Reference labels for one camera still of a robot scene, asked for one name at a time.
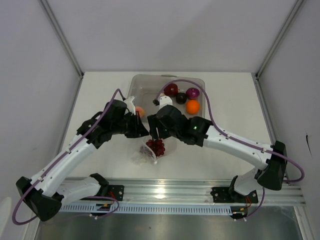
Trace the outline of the yellow pink peach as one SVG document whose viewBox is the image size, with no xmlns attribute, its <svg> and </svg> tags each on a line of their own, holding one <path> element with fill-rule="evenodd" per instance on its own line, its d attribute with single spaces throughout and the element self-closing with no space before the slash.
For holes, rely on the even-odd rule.
<svg viewBox="0 0 320 240">
<path fill-rule="evenodd" d="M 146 115 L 145 110 L 140 106 L 135 107 L 135 113 L 139 115 L 141 118 L 143 118 Z"/>
</svg>

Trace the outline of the red grape bunch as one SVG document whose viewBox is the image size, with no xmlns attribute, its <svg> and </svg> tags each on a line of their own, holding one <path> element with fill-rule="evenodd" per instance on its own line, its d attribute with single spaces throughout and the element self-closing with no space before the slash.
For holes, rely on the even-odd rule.
<svg viewBox="0 0 320 240">
<path fill-rule="evenodd" d="M 162 139 L 149 139 L 143 146 L 140 147 L 140 153 L 149 157 L 156 158 L 164 155 L 166 151 L 165 144 Z"/>
</svg>

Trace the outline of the clear zip top bag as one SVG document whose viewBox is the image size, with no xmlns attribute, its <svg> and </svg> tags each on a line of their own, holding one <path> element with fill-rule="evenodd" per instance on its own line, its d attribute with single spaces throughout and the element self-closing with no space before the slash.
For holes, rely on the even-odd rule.
<svg viewBox="0 0 320 240">
<path fill-rule="evenodd" d="M 156 165 L 159 160 L 174 153 L 177 141 L 167 139 L 152 139 L 151 136 L 138 138 L 128 145 L 128 157 L 136 164 L 150 163 Z"/>
</svg>

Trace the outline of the dark red apple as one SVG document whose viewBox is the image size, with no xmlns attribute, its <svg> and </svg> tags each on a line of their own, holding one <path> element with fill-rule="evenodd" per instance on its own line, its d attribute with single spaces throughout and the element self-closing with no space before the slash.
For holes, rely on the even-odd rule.
<svg viewBox="0 0 320 240">
<path fill-rule="evenodd" d="M 178 92 L 179 89 L 175 83 L 168 84 L 163 90 L 163 93 L 169 97 L 175 97 L 178 94 Z"/>
</svg>

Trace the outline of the orange fruit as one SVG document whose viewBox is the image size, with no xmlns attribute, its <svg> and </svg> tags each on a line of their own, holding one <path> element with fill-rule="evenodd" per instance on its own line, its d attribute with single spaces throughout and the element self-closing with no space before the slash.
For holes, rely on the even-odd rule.
<svg viewBox="0 0 320 240">
<path fill-rule="evenodd" d="M 197 100 L 189 100 L 185 105 L 186 112 L 190 115 L 195 115 L 200 110 L 200 104 Z"/>
</svg>

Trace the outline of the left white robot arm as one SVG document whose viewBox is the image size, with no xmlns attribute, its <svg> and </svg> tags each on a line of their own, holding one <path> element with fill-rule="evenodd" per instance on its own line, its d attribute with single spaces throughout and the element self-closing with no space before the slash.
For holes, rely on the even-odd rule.
<svg viewBox="0 0 320 240">
<path fill-rule="evenodd" d="M 95 197 L 103 200 L 111 196 L 109 182 L 100 174 L 67 185 L 65 178 L 89 155 L 98 150 L 114 135 L 128 139 L 145 137 L 149 134 L 134 105 L 135 98 L 112 100 L 104 111 L 97 112 L 84 121 L 76 135 L 45 168 L 31 178 L 21 177 L 16 187 L 23 202 L 43 222 L 53 218 L 61 207 L 81 199 Z"/>
</svg>

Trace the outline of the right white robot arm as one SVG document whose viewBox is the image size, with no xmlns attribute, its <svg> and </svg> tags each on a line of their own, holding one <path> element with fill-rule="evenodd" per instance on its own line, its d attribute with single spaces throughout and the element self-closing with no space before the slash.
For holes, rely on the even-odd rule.
<svg viewBox="0 0 320 240">
<path fill-rule="evenodd" d="M 154 139 L 174 137 L 187 145 L 220 150 L 253 165 L 252 170 L 235 176 L 228 187 L 228 198 L 235 203 L 243 201 L 259 188 L 282 189 L 287 166 L 284 159 L 286 146 L 282 142 L 268 145 L 237 138 L 227 131 L 218 130 L 208 119 L 199 116 L 187 118 L 172 105 L 149 115 L 147 122 Z"/>
</svg>

